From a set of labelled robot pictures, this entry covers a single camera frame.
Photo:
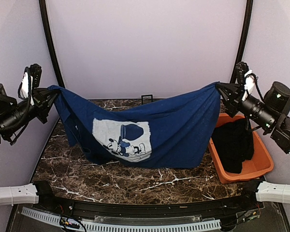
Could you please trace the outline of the blue printed t-shirt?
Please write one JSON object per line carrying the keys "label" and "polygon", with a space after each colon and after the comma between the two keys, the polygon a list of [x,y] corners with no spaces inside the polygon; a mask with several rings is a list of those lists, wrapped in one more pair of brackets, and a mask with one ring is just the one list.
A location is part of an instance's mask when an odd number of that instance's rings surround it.
{"label": "blue printed t-shirt", "polygon": [[70,145],[104,164],[142,168],[200,165],[220,111],[215,84],[124,111],[108,111],[60,87],[55,107]]}

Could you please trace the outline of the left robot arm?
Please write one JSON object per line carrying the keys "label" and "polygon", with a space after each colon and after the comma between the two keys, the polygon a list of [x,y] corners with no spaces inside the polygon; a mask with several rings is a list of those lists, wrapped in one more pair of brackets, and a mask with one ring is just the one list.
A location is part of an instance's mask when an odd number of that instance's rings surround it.
{"label": "left robot arm", "polygon": [[[2,140],[14,145],[29,122],[35,118],[43,124],[60,91],[46,88],[34,88],[29,100],[17,102],[8,97],[0,84],[0,144]],[[43,205],[48,211],[58,207],[58,199],[47,181],[36,181],[27,185],[0,187],[0,206],[15,204]]]}

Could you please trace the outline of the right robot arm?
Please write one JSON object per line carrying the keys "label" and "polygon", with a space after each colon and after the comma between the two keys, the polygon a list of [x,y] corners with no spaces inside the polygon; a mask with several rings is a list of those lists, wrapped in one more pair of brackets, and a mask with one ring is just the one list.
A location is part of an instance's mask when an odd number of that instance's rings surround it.
{"label": "right robot arm", "polygon": [[[253,97],[243,84],[217,83],[226,113],[234,117],[238,112],[254,121],[264,134],[270,134],[276,144],[290,155],[290,89],[281,82],[273,82],[262,100]],[[237,198],[237,206],[247,210],[258,202],[290,204],[290,185],[252,180],[246,191]]]}

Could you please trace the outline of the black brooch box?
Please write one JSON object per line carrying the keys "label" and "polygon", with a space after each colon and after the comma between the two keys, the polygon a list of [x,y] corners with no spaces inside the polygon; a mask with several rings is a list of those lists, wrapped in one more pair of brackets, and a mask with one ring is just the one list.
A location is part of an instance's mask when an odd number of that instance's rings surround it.
{"label": "black brooch box", "polygon": [[152,103],[153,102],[153,95],[152,94],[146,94],[141,96],[141,103],[147,104],[147,103]]}

